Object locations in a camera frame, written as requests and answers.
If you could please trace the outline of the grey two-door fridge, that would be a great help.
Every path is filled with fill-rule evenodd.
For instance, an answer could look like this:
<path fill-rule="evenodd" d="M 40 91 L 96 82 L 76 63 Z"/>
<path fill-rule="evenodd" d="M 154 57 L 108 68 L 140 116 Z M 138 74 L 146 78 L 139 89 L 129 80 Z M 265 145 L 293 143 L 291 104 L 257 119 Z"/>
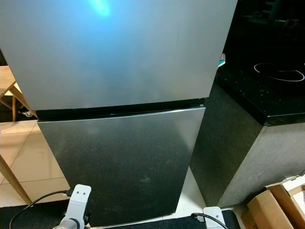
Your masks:
<path fill-rule="evenodd" d="M 0 0 L 0 50 L 38 125 L 205 107 L 237 2 Z"/>

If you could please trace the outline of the grey fridge lower door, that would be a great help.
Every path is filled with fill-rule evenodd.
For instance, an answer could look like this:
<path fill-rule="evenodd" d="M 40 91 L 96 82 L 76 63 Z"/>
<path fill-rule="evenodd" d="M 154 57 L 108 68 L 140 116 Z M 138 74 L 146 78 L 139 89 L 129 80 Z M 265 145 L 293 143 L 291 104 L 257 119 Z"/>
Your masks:
<path fill-rule="evenodd" d="M 76 118 L 39 111 L 39 128 L 70 186 L 91 187 L 92 226 L 173 214 L 205 107 Z"/>

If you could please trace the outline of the light wooden table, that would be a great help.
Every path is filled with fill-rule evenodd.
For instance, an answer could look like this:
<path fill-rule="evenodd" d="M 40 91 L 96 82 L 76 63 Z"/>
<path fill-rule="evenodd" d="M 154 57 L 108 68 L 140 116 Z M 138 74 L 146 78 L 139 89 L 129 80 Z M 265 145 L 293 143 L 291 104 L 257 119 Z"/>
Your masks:
<path fill-rule="evenodd" d="M 17 83 L 9 66 L 0 67 L 0 96 L 3 97 L 10 92 L 13 95 L 11 105 L 1 101 L 3 105 L 9 107 L 12 113 L 12 122 L 0 124 L 0 183 L 6 181 L 9 187 L 17 193 L 17 196 L 25 204 L 31 204 L 32 200 L 25 189 L 18 181 L 16 175 L 11 170 L 11 165 L 17 158 L 18 151 L 24 145 L 29 133 L 36 124 L 35 120 L 17 121 L 16 101 L 25 102 L 25 98 L 20 90 L 15 86 Z"/>

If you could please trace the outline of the black hob countertop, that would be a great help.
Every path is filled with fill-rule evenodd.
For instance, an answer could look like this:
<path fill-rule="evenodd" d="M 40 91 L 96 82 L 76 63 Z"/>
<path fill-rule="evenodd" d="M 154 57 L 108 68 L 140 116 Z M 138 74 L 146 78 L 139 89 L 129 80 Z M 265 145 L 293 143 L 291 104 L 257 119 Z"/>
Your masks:
<path fill-rule="evenodd" d="M 215 83 L 261 125 L 305 123 L 305 0 L 238 0 Z"/>

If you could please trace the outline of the brown cardboard box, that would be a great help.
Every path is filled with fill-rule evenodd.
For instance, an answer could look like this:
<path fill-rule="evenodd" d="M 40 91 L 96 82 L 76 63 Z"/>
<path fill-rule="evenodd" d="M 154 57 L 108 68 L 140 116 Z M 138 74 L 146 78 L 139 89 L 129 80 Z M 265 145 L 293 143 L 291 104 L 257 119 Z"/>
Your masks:
<path fill-rule="evenodd" d="M 246 229 L 305 229 L 305 175 L 266 186 L 242 215 Z"/>

